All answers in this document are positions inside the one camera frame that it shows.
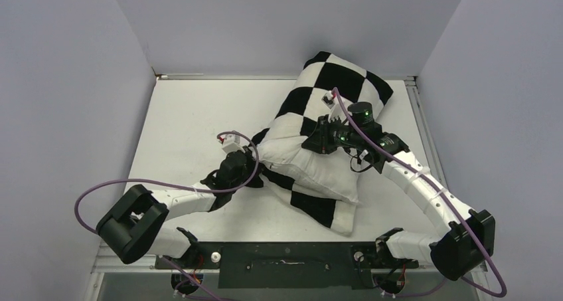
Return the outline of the white pillow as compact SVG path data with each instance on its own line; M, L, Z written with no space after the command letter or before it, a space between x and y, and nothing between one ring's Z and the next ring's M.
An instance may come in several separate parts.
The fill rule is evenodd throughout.
M301 146L316 125L316 120L293 112L275 118L258 144L261 163L312 190L312 196L358 205L359 175L349 169L348 155L342 150L318 154Z

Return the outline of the black white checkered pillowcase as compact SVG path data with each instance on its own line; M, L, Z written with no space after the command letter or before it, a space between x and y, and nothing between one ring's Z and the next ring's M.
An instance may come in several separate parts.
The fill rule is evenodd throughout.
M339 90L346 106L353 102L371 103L374 116L380 114L393 94L388 83L377 75L332 53L321 51L305 63L275 118L293 112L317 121L320 115L329 113L321 99L334 88ZM252 138L257 147L267 129ZM346 237L351 235L357 205L312 196L312 190L298 185L294 179L269 170L261 161L260 165L261 172L248 186L267 187L286 204L309 215L320 225Z

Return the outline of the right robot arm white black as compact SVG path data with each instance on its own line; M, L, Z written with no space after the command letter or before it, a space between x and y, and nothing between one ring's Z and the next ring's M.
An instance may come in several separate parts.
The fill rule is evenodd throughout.
M447 279L458 280L493 255L494 217L486 210L477 212L441 185L403 140L374 121L371 103L348 106L352 123L334 116L342 110L335 102L325 104L331 112L318 117L302 147L324 155L356 150L362 161L403 190L436 230L435 235L425 235L394 228L380 235L375 257L381 265L426 262Z

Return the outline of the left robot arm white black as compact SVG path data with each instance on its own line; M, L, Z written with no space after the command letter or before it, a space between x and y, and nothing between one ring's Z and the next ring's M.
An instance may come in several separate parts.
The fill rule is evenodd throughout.
M147 254L172 257L182 268L198 258L197 238L181 227L169 225L171 219L191 213L216 211L257 173L253 152L243 147L232 151L189 190L149 190L142 184L130 187L100 219L95 232L124 264Z

